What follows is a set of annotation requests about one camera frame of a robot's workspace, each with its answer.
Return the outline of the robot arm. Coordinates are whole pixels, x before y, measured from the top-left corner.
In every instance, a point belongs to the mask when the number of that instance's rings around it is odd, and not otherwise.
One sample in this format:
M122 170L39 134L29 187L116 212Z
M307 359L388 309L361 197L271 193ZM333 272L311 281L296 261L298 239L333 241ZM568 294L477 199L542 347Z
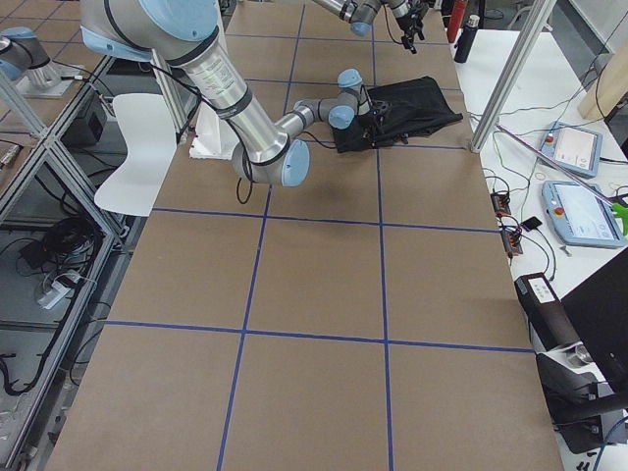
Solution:
M298 186L310 167L299 135L315 122L345 130L374 116L374 103L355 69L340 73L335 98L304 99L272 121L219 42L212 1L83 1L84 44L94 52L133 61L159 54L182 69L202 99L239 139L235 171L253 183Z
M416 53L415 39L425 39L423 19L430 8L427 1L368 0L359 3L352 0L314 0L314 3L348 23L352 32L358 36L365 36L371 31L373 22L382 9L384 13L391 11L401 30L400 40L392 41L401 44L412 54Z

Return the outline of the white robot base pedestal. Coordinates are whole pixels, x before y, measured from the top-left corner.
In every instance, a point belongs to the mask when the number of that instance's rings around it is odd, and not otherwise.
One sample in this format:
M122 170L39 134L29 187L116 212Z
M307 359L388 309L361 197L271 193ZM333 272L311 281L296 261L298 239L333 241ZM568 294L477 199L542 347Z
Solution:
M239 139L226 121L208 105L201 104L189 149L192 159L231 160Z

